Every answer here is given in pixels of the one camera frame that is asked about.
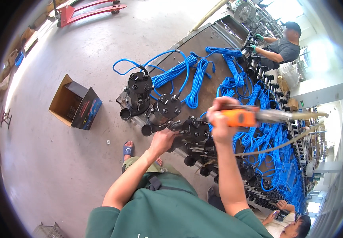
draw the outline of concrete floor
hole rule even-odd
[[[115,99],[127,77],[114,73],[113,63],[121,58],[145,62],[167,50],[216,2],[125,0],[121,4],[128,7],[117,15],[100,14],[62,29],[49,28],[10,82],[12,121],[9,130],[7,125],[0,128],[5,187],[29,232],[40,222],[55,221],[67,236],[84,237],[89,212],[101,205],[121,174],[123,144],[133,140],[135,154],[141,155],[152,139],[141,136],[139,126],[120,119]],[[123,63],[117,69],[129,67]],[[65,74],[93,87],[103,101],[90,131],[69,128],[48,112]],[[197,167],[185,166],[175,153],[162,159],[206,200],[213,177],[194,174]]]

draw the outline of worker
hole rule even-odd
[[[232,149],[236,128],[219,112],[234,98],[216,98],[208,110],[215,121],[215,142],[221,178],[219,192],[226,213],[198,198],[192,185],[159,159],[172,145],[174,132],[155,133],[149,149],[133,157],[133,144],[124,146],[123,173],[105,194],[101,207],[90,213],[87,238],[247,237],[272,238],[249,208]]]
[[[261,57],[260,64],[267,66],[268,70],[278,69],[280,64],[292,62],[300,55],[299,39],[301,36],[300,26],[293,21],[285,23],[284,37],[281,39],[263,37],[260,34],[255,34],[259,40],[268,42],[269,45],[263,49],[256,45],[253,47],[253,52]]]
[[[216,195],[216,187],[211,186],[207,192],[207,201],[217,209],[226,212],[221,202],[221,198]],[[259,209],[252,209],[256,217],[262,222],[268,232],[274,238],[305,238],[310,230],[312,221],[309,216],[300,216],[295,221],[295,207],[292,204],[288,204],[285,200],[280,200],[276,203],[276,206],[280,210],[287,210],[289,214],[284,217],[283,221],[275,220],[279,210],[273,211],[269,216],[265,216]]]

